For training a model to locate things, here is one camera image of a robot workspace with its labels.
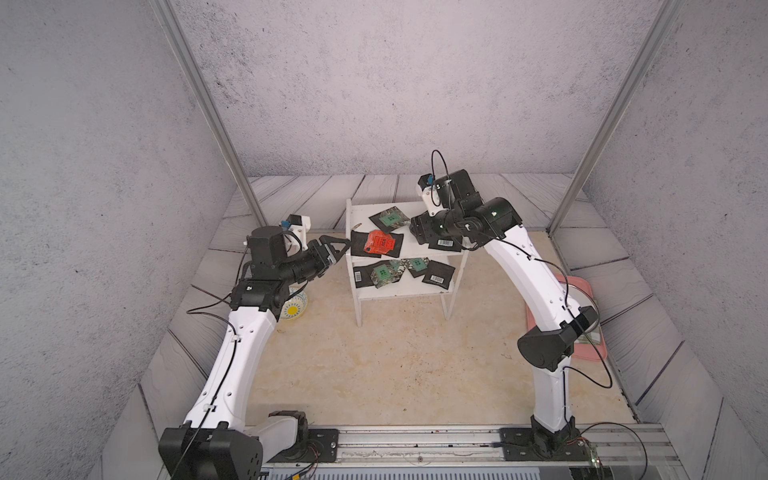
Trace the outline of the small green tea bag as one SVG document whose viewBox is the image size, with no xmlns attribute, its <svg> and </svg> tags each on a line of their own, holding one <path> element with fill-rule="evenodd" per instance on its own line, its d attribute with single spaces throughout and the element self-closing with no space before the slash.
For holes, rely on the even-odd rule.
<svg viewBox="0 0 768 480">
<path fill-rule="evenodd" d="M 419 278 L 425 275 L 429 259 L 425 257 L 406 258 L 403 263 L 413 278 Z"/>
</svg>

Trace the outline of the green tea bag top shelf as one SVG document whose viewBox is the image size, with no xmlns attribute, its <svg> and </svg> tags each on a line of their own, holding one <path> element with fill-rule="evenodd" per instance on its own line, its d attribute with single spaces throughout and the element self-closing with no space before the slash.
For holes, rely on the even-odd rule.
<svg viewBox="0 0 768 480">
<path fill-rule="evenodd" d="M 410 224 L 409 217 L 398 207 L 392 206 L 369 217 L 378 230 L 391 233 Z"/>
</svg>

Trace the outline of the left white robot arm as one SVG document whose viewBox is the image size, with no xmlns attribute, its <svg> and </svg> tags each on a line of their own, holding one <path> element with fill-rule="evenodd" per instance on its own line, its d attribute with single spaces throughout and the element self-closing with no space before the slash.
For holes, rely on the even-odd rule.
<svg viewBox="0 0 768 480">
<path fill-rule="evenodd" d="M 322 277 L 350 248 L 350 240 L 322 235 L 306 240 L 303 225 L 253 230 L 231 293 L 226 331 L 205 386 L 178 427 L 162 433 L 158 452 L 173 479 L 257 479 L 264 463 L 285 455 L 298 461 L 319 456 L 302 411 L 268 415 L 255 432 L 246 429 L 248 398 L 267 342 L 291 286 Z"/>
</svg>

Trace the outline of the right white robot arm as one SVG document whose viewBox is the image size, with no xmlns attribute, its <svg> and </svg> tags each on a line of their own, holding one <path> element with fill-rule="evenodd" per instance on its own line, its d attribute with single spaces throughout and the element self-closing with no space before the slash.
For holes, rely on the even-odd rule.
<svg viewBox="0 0 768 480">
<path fill-rule="evenodd" d="M 477 193 L 463 199 L 439 198 L 430 187 L 422 199 L 427 211 L 411 219 L 417 241 L 457 239 L 485 249 L 533 314 L 535 326 L 517 341 L 533 368 L 535 406 L 529 445 L 541 458 L 555 458 L 580 435 L 570 413 L 568 371 L 576 340 L 598 320 L 596 310 L 571 298 L 568 286 L 539 256 L 521 217 L 506 199 L 485 202 Z"/>
</svg>

